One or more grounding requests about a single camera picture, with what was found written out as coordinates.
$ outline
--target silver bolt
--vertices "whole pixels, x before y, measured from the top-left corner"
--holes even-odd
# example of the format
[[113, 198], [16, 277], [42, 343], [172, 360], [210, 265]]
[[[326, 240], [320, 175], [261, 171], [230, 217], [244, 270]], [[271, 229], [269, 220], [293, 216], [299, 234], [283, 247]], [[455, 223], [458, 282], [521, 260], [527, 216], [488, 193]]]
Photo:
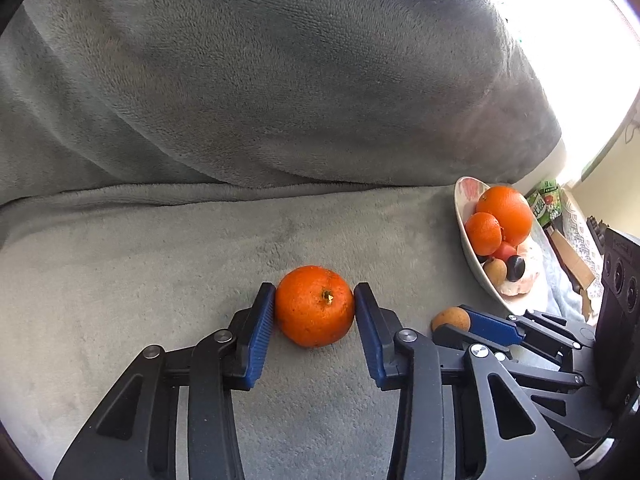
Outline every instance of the silver bolt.
[[417, 334], [413, 330], [409, 330], [408, 328], [403, 328], [400, 332], [398, 332], [398, 337], [401, 341], [406, 343], [411, 343], [418, 339]]
[[149, 345], [148, 347], [146, 347], [143, 351], [142, 351], [142, 355], [146, 358], [146, 359], [153, 359], [155, 357], [158, 357], [160, 355], [160, 352], [162, 350], [161, 346], [158, 345]]
[[223, 328], [222, 330], [217, 330], [216, 332], [214, 332], [213, 339], [215, 339], [218, 343], [226, 343], [228, 341], [231, 341], [231, 338], [233, 336], [234, 335], [229, 332], [229, 330]]
[[489, 349], [481, 344], [471, 345], [471, 353], [476, 357], [487, 357], [489, 355]]

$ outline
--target blue gripper pad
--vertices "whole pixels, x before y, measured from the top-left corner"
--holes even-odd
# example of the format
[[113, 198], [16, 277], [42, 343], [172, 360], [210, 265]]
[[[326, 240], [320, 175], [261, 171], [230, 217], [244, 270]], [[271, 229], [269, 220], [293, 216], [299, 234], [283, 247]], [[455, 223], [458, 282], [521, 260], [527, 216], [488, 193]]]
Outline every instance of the blue gripper pad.
[[401, 387], [406, 377], [406, 359], [396, 354], [394, 334], [402, 328], [396, 313], [380, 308], [369, 283], [359, 283], [353, 291], [356, 323], [369, 375], [381, 390]]
[[518, 329], [511, 321], [506, 321], [491, 314], [480, 314], [466, 305], [464, 308], [471, 318], [471, 328], [469, 332], [484, 337], [489, 341], [502, 346], [519, 345], [524, 339]]
[[240, 379], [247, 389], [253, 388], [255, 381], [262, 374], [269, 339], [271, 338], [271, 330], [273, 329], [275, 293], [276, 289], [271, 283], [263, 283], [255, 298], [254, 305], [251, 307], [253, 330], [248, 345], [248, 363], [246, 374], [244, 378]]

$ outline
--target bowl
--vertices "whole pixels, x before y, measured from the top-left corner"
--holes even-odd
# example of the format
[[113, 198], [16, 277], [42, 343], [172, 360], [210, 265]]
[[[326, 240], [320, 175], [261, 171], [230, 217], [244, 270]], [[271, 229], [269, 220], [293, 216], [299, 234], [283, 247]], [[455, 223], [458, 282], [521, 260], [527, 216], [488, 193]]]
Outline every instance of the bowl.
[[[469, 242], [469, 238], [466, 236], [465, 232], [465, 222], [473, 213], [476, 212], [476, 204], [478, 203], [480, 195], [490, 187], [491, 186], [476, 178], [463, 176], [458, 179], [454, 188], [456, 219], [458, 220], [458, 227], [460, 228], [460, 241], [462, 243], [462, 250], [465, 253], [466, 262], [482, 288], [484, 288], [489, 295], [495, 298], [496, 301], [501, 303], [512, 314], [522, 316], [528, 308], [539, 312], [545, 312], [548, 298], [548, 285], [546, 283], [544, 270], [540, 272], [533, 282], [531, 290], [526, 294], [504, 296], [495, 290], [495, 287], [489, 281], [484, 270], [482, 270], [482, 265], [480, 265], [474, 250], [471, 248], [471, 243]], [[534, 222], [533, 229], [536, 229], [537, 226], [539, 227], [539, 224]], [[531, 235], [527, 237], [527, 242], [535, 244]]]

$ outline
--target yellow wall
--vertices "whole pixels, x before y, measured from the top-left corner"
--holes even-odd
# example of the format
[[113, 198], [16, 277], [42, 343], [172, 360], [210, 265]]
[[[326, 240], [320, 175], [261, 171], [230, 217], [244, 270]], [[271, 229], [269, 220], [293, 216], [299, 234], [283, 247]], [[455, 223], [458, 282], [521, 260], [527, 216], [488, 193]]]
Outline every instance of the yellow wall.
[[[640, 111], [634, 118], [640, 121]], [[640, 129], [630, 126], [609, 153], [572, 189], [585, 216], [604, 220], [614, 229], [640, 237]]]

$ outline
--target gray blanket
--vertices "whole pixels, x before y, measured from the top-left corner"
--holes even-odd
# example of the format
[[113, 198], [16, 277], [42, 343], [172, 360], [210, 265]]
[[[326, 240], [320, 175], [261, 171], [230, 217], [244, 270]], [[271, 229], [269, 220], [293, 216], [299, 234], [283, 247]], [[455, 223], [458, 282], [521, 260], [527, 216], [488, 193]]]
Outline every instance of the gray blanket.
[[[319, 264], [351, 285], [369, 282], [381, 306], [425, 333], [449, 305], [506, 314], [466, 264], [451, 186], [125, 205], [228, 193], [123, 186], [30, 199], [0, 213], [0, 376], [9, 378], [0, 419], [46, 480], [142, 348], [197, 343], [249, 306], [260, 282], [278, 283], [294, 267]], [[570, 309], [580, 297], [547, 256], [551, 288], [540, 309], [576, 319]], [[276, 330], [262, 379], [234, 403], [248, 479], [386, 478], [398, 396], [369, 378], [356, 328], [316, 350]], [[182, 480], [184, 433], [178, 442]]]
[[515, 182], [560, 138], [488, 0], [26, 0], [0, 204], [122, 183]]

